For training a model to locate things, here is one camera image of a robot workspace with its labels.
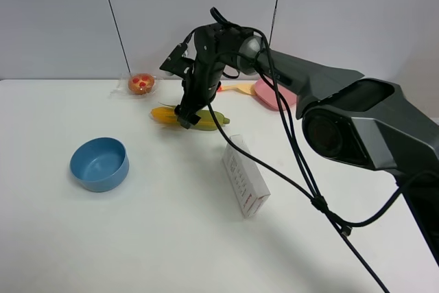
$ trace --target black cable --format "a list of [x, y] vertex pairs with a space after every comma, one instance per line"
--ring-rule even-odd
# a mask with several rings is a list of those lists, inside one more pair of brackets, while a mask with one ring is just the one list
[[[261, 79], [274, 91], [273, 84], [271, 82], [269, 82], [268, 79], [262, 73], [260, 73], [259, 75], [261, 76]], [[294, 152], [294, 156], [296, 157], [300, 172], [303, 174], [303, 178], [305, 179], [305, 182], [307, 183], [307, 186], [308, 186], [309, 190], [311, 191], [311, 193], [313, 194], [313, 196], [314, 197], [321, 196], [320, 191], [317, 187], [317, 184], [314, 180], [314, 177], [312, 176], [312, 173], [309, 169], [309, 166], [308, 166], [308, 164], [307, 164], [307, 162], [302, 154], [302, 151], [300, 150], [300, 148], [298, 146], [296, 134], [294, 132], [293, 116], [291, 114], [291, 110], [287, 104], [287, 101], [283, 97], [282, 93], [279, 93], [279, 97], [281, 98], [281, 100], [285, 106], [285, 109], [287, 111], [288, 122], [289, 122], [290, 131], [291, 131], [290, 138], [292, 139], [292, 143], [294, 144], [294, 146], [292, 146], [292, 149]], [[304, 175], [305, 170], [309, 172], [309, 177], [308, 177], [308, 175]]]
[[416, 175], [413, 175], [410, 179], [408, 179], [407, 181], [405, 181], [403, 183], [403, 185], [401, 185], [393, 194], [392, 196], [389, 198], [389, 200], [380, 208], [380, 210], [378, 212], [376, 212], [373, 216], [371, 216], [370, 218], [368, 218], [367, 220], [361, 221], [361, 222], [349, 222], [346, 220], [343, 220], [340, 216], [338, 216], [337, 214], [330, 212], [329, 211], [329, 217], [336, 221], [338, 224], [340, 225], [345, 225], [345, 226], [350, 226], [353, 228], [361, 228], [363, 226], [368, 226], [369, 224], [377, 221], [381, 216], [384, 215], [384, 213], [392, 206], [392, 204], [395, 202], [395, 200], [405, 192], [405, 190], [407, 190], [409, 188], [410, 185], [412, 185], [413, 182], [415, 182], [416, 180], [418, 180], [421, 176], [424, 175], [432, 175], [435, 178], [439, 179], [439, 175], [437, 175], [437, 173], [432, 172], [432, 171], [423, 171], [421, 173], [417, 173]]
[[125, 47], [123, 46], [121, 33], [120, 33], [120, 31], [119, 31], [119, 26], [117, 25], [116, 16], [115, 16], [115, 11], [114, 11], [113, 8], [112, 8], [111, 0], [107, 0], [107, 1], [108, 1], [108, 5], [110, 6], [110, 11], [111, 11], [111, 16], [112, 16], [112, 21], [113, 21], [114, 24], [115, 24], [117, 37], [119, 38], [119, 42], [120, 42], [120, 44], [121, 44], [123, 58], [125, 58], [125, 63], [126, 63], [126, 67], [127, 67], [127, 69], [128, 69], [128, 73], [131, 75], [130, 63], [128, 62], [128, 58], [126, 57]]
[[[258, 34], [261, 35], [262, 39], [266, 41], [266, 37], [265, 35], [263, 35], [262, 32], [257, 32]], [[270, 64], [270, 62], [272, 63], [272, 58], [271, 55], [269, 55], [269, 51], [268, 51], [268, 62]], [[209, 74], [212, 69], [213, 69], [213, 65], [217, 62], [218, 58], [220, 56], [226, 55], [226, 54], [234, 54], [234, 55], [238, 55], [241, 56], [242, 58], [246, 59], [246, 60], [250, 60], [248, 57], [244, 56], [243, 54], [240, 54], [239, 52], [235, 52], [235, 51], [225, 51], [222, 53], [218, 53], [215, 55], [215, 57], [212, 59], [211, 63], [209, 64], [209, 67], [207, 69], [206, 74]], [[281, 117], [283, 118], [283, 124], [284, 127], [286, 127], [286, 131], [287, 131], [287, 135], [290, 134], [290, 131], [288, 130], [288, 126], [286, 124], [285, 121], [285, 116], [283, 114], [283, 110], [282, 110], [282, 106], [279, 106], [281, 103], [281, 98], [283, 97], [278, 89], [277, 89], [277, 85], [276, 85], [276, 78], [273, 76], [273, 88], [275, 90], [276, 93], [276, 100], [278, 102], [278, 107], [279, 107], [279, 111], [281, 113]], [[243, 154], [244, 156], [247, 156], [249, 159], [255, 161], [256, 163], [264, 166], [265, 168], [269, 169], [271, 172], [275, 173], [276, 175], [280, 176], [281, 178], [283, 178], [284, 180], [286, 180], [288, 183], [292, 184], [295, 188], [297, 188], [300, 192], [302, 192], [304, 195], [306, 195], [306, 197], [308, 197], [308, 199], [310, 199], [311, 203], [313, 203], [314, 206], [316, 206], [316, 204], [314, 204], [315, 201], [317, 201], [318, 199], [316, 199], [314, 196], [311, 196], [306, 190], [304, 190], [300, 185], [298, 185], [297, 183], [295, 183], [293, 180], [291, 180], [290, 178], [286, 177], [284, 174], [280, 173], [279, 171], [277, 171], [276, 169], [274, 169], [273, 167], [267, 165], [266, 163], [264, 163], [263, 161], [259, 160], [258, 158], [252, 156], [251, 154], [243, 151], [241, 148], [237, 147], [228, 137], [227, 134], [224, 132], [224, 130], [222, 129], [220, 123], [217, 120], [217, 117], [215, 116], [215, 113], [213, 111], [212, 105], [210, 103], [210, 100], [207, 96], [207, 91], [208, 91], [208, 86], [206, 86], [206, 88], [204, 89], [204, 98], [206, 100], [206, 104], [209, 108], [209, 112], [212, 116], [213, 121], [215, 122], [215, 125], [217, 126], [217, 129], [219, 130], [219, 132], [221, 133], [221, 135], [223, 136], [223, 138], [226, 140], [226, 142], [232, 147], [234, 148], [236, 151], [240, 152], [241, 154]], [[288, 105], [285, 102], [285, 108], [289, 109]], [[358, 260], [360, 261], [360, 263], [363, 265], [363, 267], [369, 272], [369, 274], [371, 275], [371, 277], [377, 282], [377, 284], [380, 286], [380, 288], [385, 292], [388, 293], [389, 290], [387, 289], [387, 287], [384, 285], [384, 283], [382, 282], [382, 280], [377, 276], [377, 274], [373, 271], [373, 269], [369, 266], [369, 264], [366, 262], [366, 260], [364, 260], [364, 258], [359, 254], [359, 252], [355, 249], [355, 247], [352, 245], [352, 243], [348, 240], [348, 238], [343, 234], [343, 232], [340, 230], [340, 228], [337, 226], [337, 223], [331, 219], [328, 215], [328, 220], [329, 222], [333, 225], [334, 229], [337, 231], [337, 233], [339, 234], [339, 236], [343, 239], [343, 241], [346, 243], [346, 245], [350, 248], [350, 250], [353, 252], [353, 254], [358, 258]]]
[[[223, 52], [223, 53], [218, 54], [217, 56], [218, 56], [218, 58], [219, 58], [221, 55], [225, 55], [225, 54], [233, 54], [233, 55], [236, 55], [236, 56], [240, 56], [240, 57], [242, 57], [244, 60], [247, 60], [249, 63], [252, 63], [252, 62], [253, 62], [253, 59], [251, 59], [251, 58], [249, 58], [249, 57], [247, 57], [247, 56], [245, 56], [245, 55], [243, 55], [243, 54], [241, 54], [241, 53], [239, 53], [239, 52], [236, 52], [236, 51], [225, 51], [225, 52]], [[269, 86], [272, 86], [271, 83], [267, 80], [267, 78], [265, 78], [263, 75], [261, 75], [261, 77], [262, 77], [262, 79], [263, 79], [265, 82], [267, 82], [267, 83], [269, 84]], [[290, 125], [292, 126], [292, 125], [293, 125], [293, 119], [292, 119], [291, 110], [289, 109], [289, 106], [288, 106], [287, 100], [283, 97], [282, 94], [280, 94], [279, 97], [281, 98], [282, 102], [284, 103], [285, 108], [287, 109], [287, 112], [288, 112], [288, 114], [289, 114], [289, 122], [290, 122]], [[293, 136], [293, 135], [291, 134], [291, 132], [290, 132], [289, 129], [288, 129], [288, 125], [286, 124], [285, 116], [284, 116], [283, 120], [284, 120], [283, 123], [284, 123], [285, 132], [287, 133], [288, 141], [289, 141], [289, 143], [290, 143], [292, 149], [295, 150], [296, 148], [298, 148], [297, 141], [294, 142], [294, 141], [295, 141], [295, 137], [294, 137], [294, 139], [292, 139], [292, 136]], [[294, 153], [294, 155], [296, 156], [296, 160], [297, 160], [297, 162], [298, 162], [299, 168], [303, 171], [302, 163], [300, 162], [300, 159], [297, 158], [297, 153]], [[304, 177], [305, 177], [305, 182], [306, 182], [306, 184], [307, 184], [307, 186], [308, 186], [308, 189], [309, 189], [310, 192], [311, 192], [311, 195], [312, 195], [313, 197], [315, 197], [315, 196], [316, 196], [316, 192], [315, 192], [314, 188], [312, 187], [312, 185], [311, 185], [311, 183], [309, 182], [309, 180], [307, 179], [307, 177], [306, 177], [306, 176], [304, 176]]]
[[278, 3], [278, 2], [279, 2], [279, 0], [276, 0], [276, 2], [274, 3], [273, 19], [272, 19], [272, 29], [270, 30], [270, 41], [269, 41], [268, 45], [271, 45], [271, 43], [272, 43], [273, 29], [274, 29], [274, 21], [276, 20], [277, 3]]

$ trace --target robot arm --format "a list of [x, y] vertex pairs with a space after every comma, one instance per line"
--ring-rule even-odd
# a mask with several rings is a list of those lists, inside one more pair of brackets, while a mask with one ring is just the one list
[[[270, 77], [268, 53], [253, 29], [228, 22], [213, 8], [217, 23], [194, 30], [195, 60], [182, 57], [179, 44], [160, 69], [180, 76], [184, 95], [176, 107], [185, 128], [197, 124], [196, 112], [212, 102], [226, 65], [245, 74]], [[224, 55], [207, 68], [217, 54]], [[297, 94], [296, 118], [308, 144], [321, 156], [374, 171], [385, 170], [403, 186], [404, 198], [439, 264], [439, 126], [410, 104], [401, 87], [362, 79], [357, 71], [326, 67], [270, 50], [279, 84]]]

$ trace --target white box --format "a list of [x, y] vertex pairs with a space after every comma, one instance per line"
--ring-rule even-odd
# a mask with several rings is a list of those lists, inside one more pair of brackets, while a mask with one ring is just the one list
[[[230, 140], [243, 151], [250, 153], [241, 135], [233, 135]], [[270, 190], [268, 190], [257, 164], [240, 154], [229, 144], [226, 146], [222, 161], [244, 217], [253, 216], [270, 197]]]

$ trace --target white table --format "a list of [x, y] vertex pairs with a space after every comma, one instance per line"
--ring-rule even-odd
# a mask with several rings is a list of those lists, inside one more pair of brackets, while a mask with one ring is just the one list
[[[149, 112], [177, 104], [180, 81], [110, 97], [114, 80], [0, 82], [0, 292], [380, 292], [326, 218], [262, 169], [272, 192], [244, 220], [220, 163], [219, 132], [172, 130]], [[278, 113], [235, 92], [214, 109], [251, 152], [303, 184]], [[368, 218], [392, 177], [316, 155], [296, 131], [332, 210]], [[122, 141], [118, 188], [76, 185], [69, 160], [95, 137]], [[437, 292], [439, 269], [404, 200], [351, 241], [391, 292]]]

